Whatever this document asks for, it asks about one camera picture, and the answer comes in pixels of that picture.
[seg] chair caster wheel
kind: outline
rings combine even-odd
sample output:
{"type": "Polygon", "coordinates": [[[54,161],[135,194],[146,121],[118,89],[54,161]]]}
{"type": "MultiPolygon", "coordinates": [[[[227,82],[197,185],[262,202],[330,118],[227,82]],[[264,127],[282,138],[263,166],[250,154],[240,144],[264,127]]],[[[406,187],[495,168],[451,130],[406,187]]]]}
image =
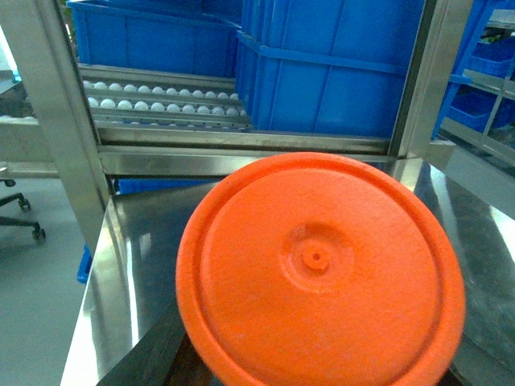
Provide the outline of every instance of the chair caster wheel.
{"type": "Polygon", "coordinates": [[[18,201],[18,205],[20,208],[22,208],[22,211],[30,211],[31,210],[31,203],[28,199],[24,199],[23,201],[18,201]]]}
{"type": "Polygon", "coordinates": [[[47,238],[47,233],[43,228],[35,229],[32,231],[32,238],[36,241],[45,240],[47,238]]]}

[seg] metal shelf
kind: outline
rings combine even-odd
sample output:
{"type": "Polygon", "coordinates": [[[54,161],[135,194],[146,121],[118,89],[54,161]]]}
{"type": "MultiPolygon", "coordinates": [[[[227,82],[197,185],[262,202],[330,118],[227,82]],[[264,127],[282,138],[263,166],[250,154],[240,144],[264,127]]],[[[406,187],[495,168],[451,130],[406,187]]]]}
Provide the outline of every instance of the metal shelf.
{"type": "Polygon", "coordinates": [[[515,30],[515,10],[494,10],[487,27],[515,30]]]}
{"type": "Polygon", "coordinates": [[[465,142],[474,145],[478,149],[499,158],[500,160],[508,163],[511,166],[515,166],[515,149],[504,145],[495,139],[478,133],[477,131],[460,124],[450,118],[445,118],[442,122],[441,133],[445,135],[445,132],[454,135],[465,142]]]}

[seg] orange lid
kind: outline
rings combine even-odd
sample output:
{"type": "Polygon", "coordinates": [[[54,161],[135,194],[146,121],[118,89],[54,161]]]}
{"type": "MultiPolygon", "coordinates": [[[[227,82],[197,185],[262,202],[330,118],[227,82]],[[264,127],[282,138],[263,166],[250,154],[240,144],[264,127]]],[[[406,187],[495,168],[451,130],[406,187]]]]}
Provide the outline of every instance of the orange lid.
{"type": "Polygon", "coordinates": [[[445,232],[388,175],[330,154],[224,179],[179,248],[190,338],[226,386],[434,385],[464,284],[445,232]]]}

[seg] blue crate stack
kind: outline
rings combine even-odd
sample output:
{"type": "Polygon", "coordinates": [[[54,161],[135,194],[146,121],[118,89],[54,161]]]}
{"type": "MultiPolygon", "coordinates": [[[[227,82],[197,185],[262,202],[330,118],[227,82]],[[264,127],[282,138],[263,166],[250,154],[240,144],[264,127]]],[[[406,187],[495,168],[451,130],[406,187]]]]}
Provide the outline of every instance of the blue crate stack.
{"type": "Polygon", "coordinates": [[[253,125],[388,138],[423,3],[245,0],[237,92],[253,125]]]}

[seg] metal frame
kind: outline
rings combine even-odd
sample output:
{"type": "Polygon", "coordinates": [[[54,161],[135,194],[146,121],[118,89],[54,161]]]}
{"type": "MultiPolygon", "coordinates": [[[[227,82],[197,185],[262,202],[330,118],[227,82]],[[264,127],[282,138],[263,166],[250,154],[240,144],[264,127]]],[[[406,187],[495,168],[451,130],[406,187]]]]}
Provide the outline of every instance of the metal frame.
{"type": "MultiPolygon", "coordinates": [[[[40,175],[55,175],[57,170],[90,246],[96,244],[105,203],[111,193],[106,175],[221,177],[257,158],[300,150],[345,154],[369,161],[414,154],[429,157],[436,153],[448,159],[451,146],[430,144],[431,133],[471,4],[472,0],[426,0],[394,136],[389,142],[381,138],[270,134],[253,130],[246,117],[211,116],[207,119],[198,114],[90,111],[85,92],[91,96],[109,95],[113,99],[122,95],[109,90],[84,92],[80,75],[106,83],[153,84],[163,88],[173,85],[227,93],[233,92],[234,79],[77,66],[55,0],[0,2],[0,23],[39,119],[39,125],[23,126],[31,137],[29,140],[26,136],[13,135],[14,126],[6,129],[0,125],[0,135],[9,136],[9,142],[14,143],[16,149],[26,149],[25,153],[31,154],[14,156],[13,152],[4,151],[0,152],[0,158],[6,157],[9,175],[17,172],[37,175],[38,167],[41,167],[40,175]],[[56,110],[55,106],[65,107],[56,110]],[[98,120],[97,127],[91,114],[98,120]],[[107,122],[112,117],[195,127],[166,129],[107,122]],[[206,130],[203,126],[207,125],[219,129],[206,130]],[[40,138],[45,138],[47,150],[33,152],[36,144],[43,147],[40,138]]],[[[171,103],[194,102],[184,97],[148,97],[171,103]]],[[[232,101],[223,103],[237,105],[232,101]]]]}
{"type": "Polygon", "coordinates": [[[59,6],[55,1],[0,2],[0,24],[80,229],[94,250],[111,191],[59,6]]]}
{"type": "Polygon", "coordinates": [[[427,157],[472,0],[427,0],[389,155],[427,157]]]}

